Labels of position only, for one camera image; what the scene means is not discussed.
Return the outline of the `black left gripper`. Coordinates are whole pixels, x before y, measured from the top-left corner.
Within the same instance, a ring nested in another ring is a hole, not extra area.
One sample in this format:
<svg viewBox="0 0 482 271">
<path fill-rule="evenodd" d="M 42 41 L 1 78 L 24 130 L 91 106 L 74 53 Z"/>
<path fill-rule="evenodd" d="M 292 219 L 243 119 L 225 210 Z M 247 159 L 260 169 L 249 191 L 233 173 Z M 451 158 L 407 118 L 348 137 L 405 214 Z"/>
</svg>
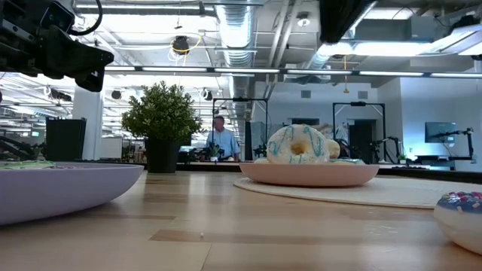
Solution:
<svg viewBox="0 0 482 271">
<path fill-rule="evenodd" d="M 37 75 L 38 30 L 53 0 L 0 0 L 0 72 Z M 114 54 L 74 41 L 61 29 L 42 32 L 42 73 L 53 79 L 75 78 L 90 92 L 103 88 L 105 67 Z"/>
</svg>

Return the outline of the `mint iced donut chocolate drizzle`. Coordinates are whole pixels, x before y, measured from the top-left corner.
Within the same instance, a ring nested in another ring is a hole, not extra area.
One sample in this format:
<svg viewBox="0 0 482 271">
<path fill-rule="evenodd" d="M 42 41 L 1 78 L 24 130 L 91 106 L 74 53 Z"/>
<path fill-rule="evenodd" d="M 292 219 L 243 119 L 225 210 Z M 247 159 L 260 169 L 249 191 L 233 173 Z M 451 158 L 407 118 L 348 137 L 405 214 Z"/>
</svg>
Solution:
<svg viewBox="0 0 482 271">
<path fill-rule="evenodd" d="M 27 160 L 0 164 L 0 170 L 3 169 L 46 169 L 56 164 L 46 160 Z"/>
</svg>

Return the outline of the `white iced donut blue drizzle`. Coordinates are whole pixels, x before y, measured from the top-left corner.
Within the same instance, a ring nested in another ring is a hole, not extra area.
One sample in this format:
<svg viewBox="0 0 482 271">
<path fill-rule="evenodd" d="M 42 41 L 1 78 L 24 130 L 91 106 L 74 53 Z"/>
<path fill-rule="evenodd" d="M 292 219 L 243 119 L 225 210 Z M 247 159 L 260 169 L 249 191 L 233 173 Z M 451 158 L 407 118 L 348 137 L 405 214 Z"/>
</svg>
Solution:
<svg viewBox="0 0 482 271">
<path fill-rule="evenodd" d="M 305 124 L 284 126 L 268 140 L 267 159 L 276 164 L 327 163 L 330 159 L 328 140 Z"/>
</svg>

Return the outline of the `black cabinet box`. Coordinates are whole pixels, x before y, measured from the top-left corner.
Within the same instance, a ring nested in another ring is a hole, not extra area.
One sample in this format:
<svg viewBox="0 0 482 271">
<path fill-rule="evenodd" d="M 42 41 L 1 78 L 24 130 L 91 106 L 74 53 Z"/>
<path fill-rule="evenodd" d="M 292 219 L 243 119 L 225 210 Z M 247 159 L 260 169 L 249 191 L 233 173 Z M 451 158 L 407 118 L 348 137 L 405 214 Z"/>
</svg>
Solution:
<svg viewBox="0 0 482 271">
<path fill-rule="evenodd" d="M 55 162 L 72 162 L 82 159 L 87 120 L 46 120 L 45 157 Z"/>
</svg>

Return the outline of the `green bushy potted plant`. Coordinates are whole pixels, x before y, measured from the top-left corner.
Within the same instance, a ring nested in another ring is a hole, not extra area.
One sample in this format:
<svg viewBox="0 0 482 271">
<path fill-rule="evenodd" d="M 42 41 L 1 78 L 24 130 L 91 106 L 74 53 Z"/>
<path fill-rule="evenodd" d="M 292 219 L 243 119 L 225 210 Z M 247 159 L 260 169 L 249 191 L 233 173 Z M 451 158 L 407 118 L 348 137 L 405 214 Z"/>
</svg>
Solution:
<svg viewBox="0 0 482 271">
<path fill-rule="evenodd" d="M 203 131 L 194 100 L 183 86 L 160 81 L 142 91 L 142 97 L 130 97 L 130 109 L 121 115 L 122 128 L 134 137 L 184 142 Z"/>
</svg>

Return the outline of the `black plant pot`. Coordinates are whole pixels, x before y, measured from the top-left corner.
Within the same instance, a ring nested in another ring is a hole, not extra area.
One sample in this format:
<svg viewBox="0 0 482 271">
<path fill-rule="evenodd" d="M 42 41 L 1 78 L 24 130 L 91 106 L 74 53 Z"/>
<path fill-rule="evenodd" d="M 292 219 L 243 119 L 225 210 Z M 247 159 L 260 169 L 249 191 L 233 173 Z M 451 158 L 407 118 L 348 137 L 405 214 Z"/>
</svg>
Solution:
<svg viewBox="0 0 482 271">
<path fill-rule="evenodd" d="M 149 138 L 145 144 L 149 173 L 174 173 L 176 171 L 180 142 Z"/>
</svg>

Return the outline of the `lavender round plate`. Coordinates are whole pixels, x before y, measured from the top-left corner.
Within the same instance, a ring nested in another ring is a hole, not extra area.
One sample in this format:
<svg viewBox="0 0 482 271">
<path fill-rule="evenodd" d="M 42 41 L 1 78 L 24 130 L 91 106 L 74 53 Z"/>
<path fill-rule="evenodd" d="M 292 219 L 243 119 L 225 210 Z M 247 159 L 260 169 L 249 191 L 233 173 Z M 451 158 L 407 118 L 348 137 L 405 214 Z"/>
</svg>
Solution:
<svg viewBox="0 0 482 271">
<path fill-rule="evenodd" d="M 56 169 L 0 169 L 0 225 L 64 215 L 126 193 L 144 167 L 122 163 L 59 163 Z"/>
</svg>

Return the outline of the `small green desk plant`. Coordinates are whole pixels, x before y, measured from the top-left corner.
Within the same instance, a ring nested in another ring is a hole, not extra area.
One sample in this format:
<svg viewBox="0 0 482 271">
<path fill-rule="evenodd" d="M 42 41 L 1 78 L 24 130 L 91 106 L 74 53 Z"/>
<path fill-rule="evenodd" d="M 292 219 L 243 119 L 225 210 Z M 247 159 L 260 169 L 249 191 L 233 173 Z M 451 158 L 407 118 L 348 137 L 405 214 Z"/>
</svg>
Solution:
<svg viewBox="0 0 482 271">
<path fill-rule="evenodd" d="M 212 142 L 209 144 L 208 155 L 211 162 L 218 162 L 223 153 L 224 150 L 219 145 Z"/>
</svg>

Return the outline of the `person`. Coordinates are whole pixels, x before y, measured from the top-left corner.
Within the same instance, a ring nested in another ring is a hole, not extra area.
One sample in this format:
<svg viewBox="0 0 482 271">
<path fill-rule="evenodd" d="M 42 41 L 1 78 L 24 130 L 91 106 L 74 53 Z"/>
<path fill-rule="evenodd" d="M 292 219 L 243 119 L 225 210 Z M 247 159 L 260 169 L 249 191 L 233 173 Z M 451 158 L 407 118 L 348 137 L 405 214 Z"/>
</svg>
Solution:
<svg viewBox="0 0 482 271">
<path fill-rule="evenodd" d="M 211 145 L 219 146 L 222 154 L 219 160 L 228 160 L 230 157 L 234 161 L 239 161 L 240 149 L 234 134 L 224 127 L 224 118 L 215 116 L 213 119 L 214 130 L 210 131 L 206 140 L 206 147 Z"/>
</svg>

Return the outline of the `long ceiling light strip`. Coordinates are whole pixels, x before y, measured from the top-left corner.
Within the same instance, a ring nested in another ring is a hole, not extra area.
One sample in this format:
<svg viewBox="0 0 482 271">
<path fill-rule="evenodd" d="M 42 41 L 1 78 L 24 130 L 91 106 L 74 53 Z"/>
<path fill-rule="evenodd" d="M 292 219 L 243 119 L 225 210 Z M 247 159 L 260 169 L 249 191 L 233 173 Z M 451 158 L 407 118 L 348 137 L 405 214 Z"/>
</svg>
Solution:
<svg viewBox="0 0 482 271">
<path fill-rule="evenodd" d="M 187 66 L 107 66 L 107 72 L 134 73 L 218 73 L 229 75 L 343 75 L 365 77 L 411 77 L 411 78 L 453 78 L 453 79 L 482 79 L 482 73 L 468 72 L 403 72 L 403 71 L 360 71 L 339 69 L 273 69 L 273 68 L 215 68 L 215 67 L 187 67 Z"/>
</svg>

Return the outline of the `pink round plate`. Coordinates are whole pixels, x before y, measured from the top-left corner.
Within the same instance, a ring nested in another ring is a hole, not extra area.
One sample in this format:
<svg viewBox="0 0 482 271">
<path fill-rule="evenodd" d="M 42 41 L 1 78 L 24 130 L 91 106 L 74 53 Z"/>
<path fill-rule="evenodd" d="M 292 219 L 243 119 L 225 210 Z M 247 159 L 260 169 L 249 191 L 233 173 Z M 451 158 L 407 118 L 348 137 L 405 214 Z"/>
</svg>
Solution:
<svg viewBox="0 0 482 271">
<path fill-rule="evenodd" d="M 350 187 L 369 182 L 377 165 L 241 163 L 247 178 L 264 184 L 295 187 Z"/>
</svg>

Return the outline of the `white round woven placemat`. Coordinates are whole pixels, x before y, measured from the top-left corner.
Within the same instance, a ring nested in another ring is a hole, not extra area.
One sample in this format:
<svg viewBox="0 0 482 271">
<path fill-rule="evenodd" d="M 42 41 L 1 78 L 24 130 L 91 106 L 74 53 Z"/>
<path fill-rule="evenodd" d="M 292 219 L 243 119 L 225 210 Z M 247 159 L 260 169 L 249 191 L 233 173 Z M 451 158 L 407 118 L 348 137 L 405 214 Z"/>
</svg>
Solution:
<svg viewBox="0 0 482 271">
<path fill-rule="evenodd" d="M 234 186 L 256 193 L 366 206 L 433 209 L 449 192 L 482 192 L 482 184 L 413 178 L 373 178 L 355 187 L 289 187 L 241 178 Z"/>
</svg>

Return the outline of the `dark blue iced sprinkle donut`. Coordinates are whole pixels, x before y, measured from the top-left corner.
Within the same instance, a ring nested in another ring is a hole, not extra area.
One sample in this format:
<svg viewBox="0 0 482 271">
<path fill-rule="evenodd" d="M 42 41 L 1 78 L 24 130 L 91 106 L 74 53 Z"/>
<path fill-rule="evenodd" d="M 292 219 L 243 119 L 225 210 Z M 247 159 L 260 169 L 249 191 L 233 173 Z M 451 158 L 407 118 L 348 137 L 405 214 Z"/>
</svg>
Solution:
<svg viewBox="0 0 482 271">
<path fill-rule="evenodd" d="M 482 192 L 443 194 L 433 215 L 447 238 L 462 248 L 482 255 Z"/>
</svg>

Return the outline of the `black metal rig frame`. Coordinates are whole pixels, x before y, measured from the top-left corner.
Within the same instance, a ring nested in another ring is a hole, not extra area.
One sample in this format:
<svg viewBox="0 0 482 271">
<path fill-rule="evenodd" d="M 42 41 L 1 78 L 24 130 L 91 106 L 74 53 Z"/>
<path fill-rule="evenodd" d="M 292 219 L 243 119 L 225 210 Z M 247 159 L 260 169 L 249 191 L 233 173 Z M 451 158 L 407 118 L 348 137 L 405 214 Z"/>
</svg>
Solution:
<svg viewBox="0 0 482 271">
<path fill-rule="evenodd" d="M 249 98 L 238 96 L 234 98 L 214 98 L 212 100 L 212 119 L 220 116 L 220 110 L 228 113 L 227 119 L 233 120 L 234 135 L 238 136 L 241 149 L 241 159 L 252 161 L 254 158 L 264 156 L 266 151 L 255 151 L 252 144 L 252 124 L 255 117 L 255 108 L 258 106 L 264 112 L 264 132 L 261 133 L 261 144 L 266 146 L 268 129 L 270 128 L 270 113 L 267 98 Z"/>
<path fill-rule="evenodd" d="M 337 141 L 337 115 L 346 107 L 346 106 L 351 106 L 351 107 L 366 107 L 370 106 L 372 109 L 374 109 L 381 117 L 382 117 L 382 136 L 383 138 L 378 141 L 377 145 L 380 143 L 383 144 L 383 159 L 387 158 L 387 150 L 386 150 L 386 143 L 383 141 L 384 138 L 387 136 L 386 134 L 386 106 L 385 103 L 373 103 L 373 102 L 363 102 L 363 101 L 358 101 L 358 102 L 334 102 L 332 103 L 332 125 L 334 127 L 333 129 L 333 140 Z"/>
</svg>

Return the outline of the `wall mounted monitor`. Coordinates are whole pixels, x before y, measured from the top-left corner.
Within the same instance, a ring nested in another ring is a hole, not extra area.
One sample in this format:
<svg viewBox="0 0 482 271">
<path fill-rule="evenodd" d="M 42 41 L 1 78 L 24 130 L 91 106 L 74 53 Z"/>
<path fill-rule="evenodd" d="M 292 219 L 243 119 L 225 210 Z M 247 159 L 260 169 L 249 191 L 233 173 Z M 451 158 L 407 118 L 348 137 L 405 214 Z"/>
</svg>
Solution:
<svg viewBox="0 0 482 271">
<path fill-rule="evenodd" d="M 425 143 L 454 143 L 454 122 L 425 122 Z"/>
</svg>

